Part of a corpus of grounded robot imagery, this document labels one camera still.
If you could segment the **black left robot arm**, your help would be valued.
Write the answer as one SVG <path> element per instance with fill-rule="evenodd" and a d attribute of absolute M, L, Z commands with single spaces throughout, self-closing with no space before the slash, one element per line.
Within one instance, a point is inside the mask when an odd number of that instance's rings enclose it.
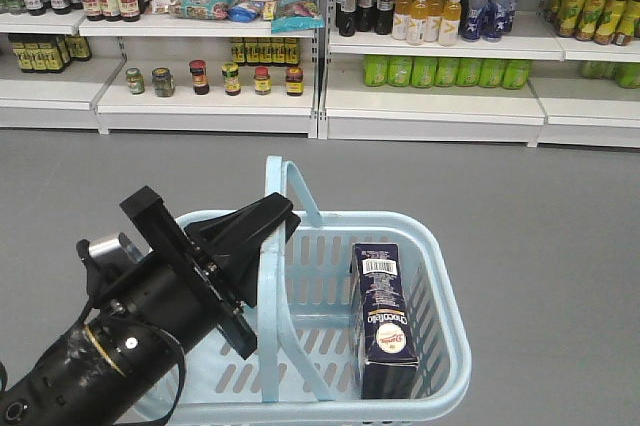
<path fill-rule="evenodd" d="M 299 225 L 292 202 L 272 193 L 186 226 L 149 187 L 121 207 L 149 252 L 124 235 L 78 242 L 87 303 L 27 375 L 2 385 L 3 424 L 115 424 L 213 330 L 242 357 L 256 351 L 244 310 L 257 303 L 264 241 Z"/>

